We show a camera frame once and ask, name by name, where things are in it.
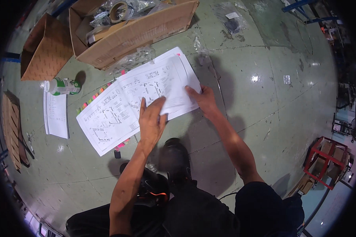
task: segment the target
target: paper booklet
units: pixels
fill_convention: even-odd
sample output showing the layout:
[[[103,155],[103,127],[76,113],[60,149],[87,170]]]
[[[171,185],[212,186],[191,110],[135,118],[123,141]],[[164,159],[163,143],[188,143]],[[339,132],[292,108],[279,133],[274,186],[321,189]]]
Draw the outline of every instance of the paper booklet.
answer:
[[[185,91],[189,85],[200,92],[199,80],[187,58],[176,47],[154,60],[120,76],[95,98],[77,121],[100,156],[140,131],[138,118],[141,99],[147,106],[158,97],[166,102],[161,115],[168,120],[198,108]]]
[[[69,138],[67,95],[53,96],[44,91],[44,121],[46,134]]]

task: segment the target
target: green floor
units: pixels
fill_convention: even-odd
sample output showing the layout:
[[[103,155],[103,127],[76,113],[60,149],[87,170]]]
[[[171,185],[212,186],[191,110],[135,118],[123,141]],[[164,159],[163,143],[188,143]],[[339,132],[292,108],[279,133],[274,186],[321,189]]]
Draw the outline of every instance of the green floor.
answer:
[[[234,36],[211,13],[214,2],[221,1],[201,1],[189,30],[153,48],[157,55],[181,48],[200,83],[213,88],[218,107],[251,148],[261,177],[283,197],[303,175],[308,146],[318,136],[331,136],[337,78],[330,47],[318,24],[297,22],[295,16],[280,10],[280,0],[243,1],[244,9],[239,11],[248,28]],[[305,11],[312,16],[308,7]],[[14,32],[9,52],[21,52],[34,16],[33,10]],[[199,64],[193,33],[211,50],[210,64]],[[58,74],[85,77],[82,91],[68,96],[68,140],[45,134],[43,82],[21,82],[19,63],[3,63],[2,72],[3,90],[20,99],[22,131],[24,137],[31,135],[36,158],[21,174],[6,158],[8,173],[30,211],[65,233],[70,216],[109,203],[118,168],[133,154],[139,134],[120,149],[121,160],[115,160],[111,152],[99,157],[76,121],[76,109],[113,78],[74,57]],[[284,84],[285,75],[291,84]],[[199,188],[222,197],[243,186],[214,127],[200,110],[169,121],[158,146],[171,137],[181,138],[190,152],[192,176]],[[148,166],[158,170],[158,159],[154,152]],[[234,196],[222,201],[233,211]]]

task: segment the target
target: red rack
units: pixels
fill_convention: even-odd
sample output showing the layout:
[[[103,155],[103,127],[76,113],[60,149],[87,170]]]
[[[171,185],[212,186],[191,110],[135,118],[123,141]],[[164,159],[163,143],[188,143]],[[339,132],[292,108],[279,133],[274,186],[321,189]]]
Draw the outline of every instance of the red rack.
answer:
[[[331,149],[329,150],[328,154],[318,150],[318,149],[321,149],[321,147],[319,148],[319,145],[324,139],[328,140],[332,144]],[[336,150],[336,145],[344,147],[344,153],[343,153],[342,159],[340,161],[333,157],[333,154]],[[303,171],[305,173],[307,173],[310,177],[314,178],[315,180],[317,180],[318,182],[322,183],[324,186],[326,186],[327,188],[332,190],[334,188],[336,182],[331,182],[331,184],[330,184],[331,186],[330,186],[322,181],[322,177],[326,173],[329,161],[332,161],[334,163],[334,165],[338,166],[340,171],[343,172],[343,170],[346,167],[347,149],[348,149],[348,147],[346,145],[322,136],[322,137],[318,138],[318,141],[311,148]],[[309,172],[309,168],[317,161],[318,158],[323,159],[325,162],[322,167],[322,170],[320,171],[320,174],[318,176],[315,176]]]

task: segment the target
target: wooden pallet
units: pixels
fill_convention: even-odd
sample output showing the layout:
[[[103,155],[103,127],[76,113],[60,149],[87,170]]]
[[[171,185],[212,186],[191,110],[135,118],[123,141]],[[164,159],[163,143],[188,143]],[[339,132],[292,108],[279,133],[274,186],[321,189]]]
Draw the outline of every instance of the wooden pallet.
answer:
[[[21,134],[19,134],[19,101],[17,97],[9,91],[3,93],[2,112],[5,143],[15,168],[19,170],[21,168],[18,139],[19,135],[21,136]]]

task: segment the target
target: hand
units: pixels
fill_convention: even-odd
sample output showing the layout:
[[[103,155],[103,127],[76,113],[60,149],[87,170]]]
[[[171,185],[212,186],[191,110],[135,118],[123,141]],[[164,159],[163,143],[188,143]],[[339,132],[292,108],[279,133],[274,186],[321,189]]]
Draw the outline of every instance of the hand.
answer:
[[[190,97],[194,98],[203,111],[203,115],[209,120],[213,119],[220,111],[216,106],[214,92],[210,87],[200,84],[202,94],[198,94],[193,88],[185,86]]]
[[[165,129],[167,114],[160,116],[161,108],[166,101],[165,97],[160,97],[146,107],[145,98],[141,100],[140,136],[139,145],[142,146],[145,156],[148,156]]]

